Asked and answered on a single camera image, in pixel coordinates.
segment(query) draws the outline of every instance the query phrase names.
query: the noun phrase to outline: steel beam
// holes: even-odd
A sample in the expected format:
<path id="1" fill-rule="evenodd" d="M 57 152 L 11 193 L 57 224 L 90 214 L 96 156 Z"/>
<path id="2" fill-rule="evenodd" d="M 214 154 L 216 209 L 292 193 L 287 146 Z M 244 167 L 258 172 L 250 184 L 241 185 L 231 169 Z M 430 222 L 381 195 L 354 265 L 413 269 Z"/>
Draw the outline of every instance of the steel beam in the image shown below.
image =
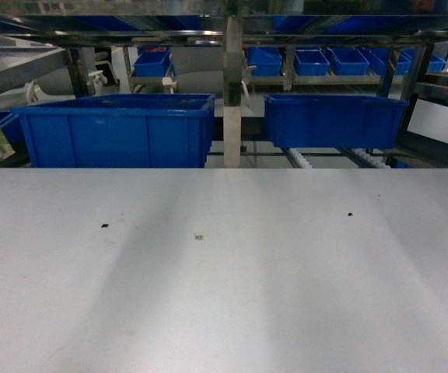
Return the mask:
<path id="1" fill-rule="evenodd" d="M 0 52 L 5 51 L 6 48 L 0 48 Z M 59 48 L 48 48 L 47 52 L 44 52 L 45 48 L 28 48 L 26 52 L 31 51 L 33 53 L 40 50 L 43 53 L 37 54 L 35 58 L 28 60 L 23 58 L 22 62 L 0 71 L 0 94 L 10 89 L 22 87 L 35 78 L 67 66 L 70 62 L 67 51 Z M 10 48 L 7 56 L 24 51 L 22 48 L 16 48 L 15 50 Z"/>
<path id="2" fill-rule="evenodd" d="M 70 49 L 68 51 L 70 62 L 67 65 L 70 80 L 76 98 L 93 96 L 95 93 L 94 84 L 89 80 L 86 67 L 84 50 Z"/>
<path id="3" fill-rule="evenodd" d="M 419 96 L 419 99 L 448 106 L 448 86 L 418 83 L 415 87 L 415 93 Z"/>
<path id="4" fill-rule="evenodd" d="M 390 56 L 388 56 L 387 68 L 385 73 L 381 75 L 380 84 L 376 95 L 378 97 L 388 97 L 392 88 L 392 82 L 394 81 L 395 69 L 397 68 L 398 59 L 401 56 L 401 52 L 398 49 L 392 49 Z"/>
<path id="5" fill-rule="evenodd" d="M 410 166 L 448 168 L 448 144 L 444 142 L 399 130 L 394 150 L 401 154 L 393 157 Z"/>
<path id="6" fill-rule="evenodd" d="M 224 14 L 224 167 L 240 167 L 243 0 L 228 0 Z"/>
<path id="7" fill-rule="evenodd" d="M 433 56 L 433 44 L 426 44 L 418 47 L 415 50 L 414 58 L 412 59 L 411 69 L 404 78 L 402 86 L 401 99 L 409 101 L 409 106 L 405 108 L 401 119 L 401 129 L 407 130 L 411 122 L 412 113 L 418 102 L 418 94 L 415 93 L 416 84 L 422 81 L 428 70 L 429 62 Z"/>
<path id="8" fill-rule="evenodd" d="M 448 15 L 448 0 L 423 3 L 394 0 L 340 1 L 304 0 L 303 4 L 286 0 L 245 0 L 246 14 L 299 14 L 305 15 Z M 223 14 L 226 0 L 0 0 L 0 15 L 7 16 L 184 16 Z"/>

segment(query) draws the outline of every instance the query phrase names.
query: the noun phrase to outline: metal rod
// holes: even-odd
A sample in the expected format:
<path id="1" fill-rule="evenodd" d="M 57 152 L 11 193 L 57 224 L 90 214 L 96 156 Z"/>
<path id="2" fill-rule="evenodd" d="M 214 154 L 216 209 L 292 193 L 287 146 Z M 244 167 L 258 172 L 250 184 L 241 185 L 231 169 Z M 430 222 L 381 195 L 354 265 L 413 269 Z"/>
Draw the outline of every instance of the metal rod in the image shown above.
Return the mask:
<path id="1" fill-rule="evenodd" d="M 222 36 L 224 53 L 224 167 L 240 167 L 243 0 L 227 0 Z"/>
<path id="2" fill-rule="evenodd" d="M 340 153 L 300 153 L 304 157 L 334 157 L 334 158 L 340 158 L 345 157 L 343 154 Z M 209 152 L 209 156 L 222 156 L 224 155 L 224 152 Z M 371 154 L 372 157 L 384 157 L 384 156 L 407 156 L 407 154 L 401 154 L 399 152 L 391 152 L 391 153 L 373 153 Z M 241 153 L 242 157 L 284 157 L 285 155 L 283 153 L 274 153 L 274 152 L 244 152 Z"/>
<path id="3" fill-rule="evenodd" d="M 401 99 L 409 101 L 409 106 L 405 109 L 401 119 L 401 129 L 407 130 L 409 123 L 411 123 L 412 113 L 418 102 L 418 94 L 415 93 L 415 87 L 418 82 L 424 80 L 428 65 L 433 56 L 433 44 L 426 44 L 422 47 L 417 47 L 412 59 L 411 69 L 404 79 L 402 86 Z"/>
<path id="4" fill-rule="evenodd" d="M 70 57 L 70 63 L 67 69 L 70 74 L 75 97 L 94 95 L 94 84 L 89 81 L 84 50 L 82 48 L 72 48 L 68 51 L 68 55 Z"/>
<path id="5" fill-rule="evenodd" d="M 129 48 L 122 47 L 122 53 L 124 54 L 125 71 L 128 73 L 129 91 L 134 92 L 134 83 L 132 81 L 132 66 L 131 66 L 131 57 L 129 56 Z"/>
<path id="6" fill-rule="evenodd" d="M 286 47 L 285 59 L 285 80 L 283 82 L 283 91 L 291 91 L 293 79 L 295 78 L 295 53 L 296 48 L 292 45 Z"/>
<path id="7" fill-rule="evenodd" d="M 376 95 L 378 97 L 388 97 L 390 89 L 392 88 L 392 82 L 394 81 L 395 70 L 397 69 L 398 59 L 401 56 L 401 52 L 398 49 L 392 49 L 390 56 L 388 56 L 387 68 L 383 75 L 381 75 L 380 85 Z"/>

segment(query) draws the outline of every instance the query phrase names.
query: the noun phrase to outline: blue storage bin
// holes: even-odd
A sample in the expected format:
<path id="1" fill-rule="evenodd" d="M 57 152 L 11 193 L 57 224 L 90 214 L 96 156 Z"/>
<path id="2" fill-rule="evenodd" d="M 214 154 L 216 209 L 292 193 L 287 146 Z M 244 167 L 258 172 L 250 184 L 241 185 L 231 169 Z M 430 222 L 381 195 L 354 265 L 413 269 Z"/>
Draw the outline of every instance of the blue storage bin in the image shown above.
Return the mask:
<path id="1" fill-rule="evenodd" d="M 329 61 L 321 51 L 297 51 L 295 70 L 298 75 L 326 75 L 330 68 Z"/>
<path id="2" fill-rule="evenodd" d="M 12 109 L 34 167 L 204 167 L 213 95 L 87 97 Z"/>
<path id="3" fill-rule="evenodd" d="M 25 140 L 19 116 L 11 114 L 9 110 L 0 110 L 0 128 L 10 143 Z"/>
<path id="4" fill-rule="evenodd" d="M 164 52 L 144 52 L 134 63 L 136 76 L 165 76 L 170 65 L 170 53 Z"/>
<path id="5" fill-rule="evenodd" d="M 248 64 L 257 68 L 253 76 L 278 76 L 281 71 L 282 56 L 275 48 L 248 48 Z"/>
<path id="6" fill-rule="evenodd" d="M 390 58 L 390 49 L 386 48 L 360 48 L 362 55 L 369 61 L 371 69 L 378 75 L 383 75 L 387 67 L 388 58 Z M 401 54 L 398 58 L 395 75 L 403 75 L 411 67 L 411 60 Z"/>
<path id="7" fill-rule="evenodd" d="M 406 101 L 266 95 L 265 130 L 279 148 L 393 148 Z"/>
<path id="8" fill-rule="evenodd" d="M 414 58 L 414 52 L 414 49 L 406 49 L 402 51 L 402 54 L 412 61 L 412 58 Z M 438 58 L 437 56 L 433 55 L 432 59 L 429 61 L 428 71 L 441 72 L 443 68 L 445 68 L 445 63 L 446 62 L 442 58 Z"/>
<path id="9" fill-rule="evenodd" d="M 324 55 L 336 75 L 365 75 L 369 62 L 354 48 L 328 48 Z"/>

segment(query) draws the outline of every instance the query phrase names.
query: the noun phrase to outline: metal shelf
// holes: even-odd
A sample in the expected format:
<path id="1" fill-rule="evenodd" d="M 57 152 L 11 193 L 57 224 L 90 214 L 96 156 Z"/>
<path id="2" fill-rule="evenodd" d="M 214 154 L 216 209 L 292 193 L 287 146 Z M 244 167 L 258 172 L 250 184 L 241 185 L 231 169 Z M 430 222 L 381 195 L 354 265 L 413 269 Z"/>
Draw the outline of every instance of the metal shelf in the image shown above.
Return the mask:
<path id="1" fill-rule="evenodd" d="M 220 15 L 226 12 L 226 0 L 0 0 L 0 15 L 14 16 L 183 16 Z M 426 16 L 447 15 L 448 0 L 423 3 L 398 2 L 392 0 L 360 1 L 350 0 L 243 0 L 246 15 L 288 14 L 288 15 L 402 15 Z"/>
<path id="2" fill-rule="evenodd" d="M 68 52 L 54 47 L 0 47 L 0 94 L 69 64 Z"/>

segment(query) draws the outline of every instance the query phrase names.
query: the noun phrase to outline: metal shelving rack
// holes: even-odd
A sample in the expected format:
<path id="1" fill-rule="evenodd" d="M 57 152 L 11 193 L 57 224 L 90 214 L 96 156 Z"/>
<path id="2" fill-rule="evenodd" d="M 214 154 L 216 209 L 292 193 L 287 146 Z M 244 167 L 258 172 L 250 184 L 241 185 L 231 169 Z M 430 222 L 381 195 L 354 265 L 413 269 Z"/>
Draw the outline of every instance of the metal shelving rack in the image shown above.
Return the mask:
<path id="1" fill-rule="evenodd" d="M 198 30 L 176 30 L 167 22 L 168 17 L 189 15 L 199 16 Z M 282 15 L 283 24 L 297 24 L 298 27 L 278 28 L 277 15 Z M 66 55 L 65 52 L 58 54 L 69 66 L 77 96 L 89 94 L 80 47 L 221 45 L 226 55 L 222 133 L 228 167 L 239 165 L 240 140 L 246 139 L 249 133 L 257 133 L 257 126 L 261 126 L 257 118 L 242 120 L 240 117 L 243 47 L 285 48 L 284 77 L 250 81 L 252 84 L 283 85 L 285 90 L 295 84 L 364 83 L 361 78 L 353 77 L 296 76 L 293 70 L 295 47 L 392 48 L 383 76 L 362 77 L 366 84 L 377 84 L 378 96 L 388 96 L 392 82 L 400 79 L 394 79 L 400 49 L 416 47 L 411 70 L 402 81 L 401 98 L 408 99 L 411 105 L 403 116 L 395 148 L 399 159 L 409 163 L 417 160 L 420 165 L 448 166 L 448 145 L 407 132 L 417 99 L 448 106 L 448 74 L 426 74 L 434 44 L 448 41 L 448 0 L 426 3 L 411 0 L 398 3 L 391 0 L 0 0 L 0 35 L 67 48 Z"/>

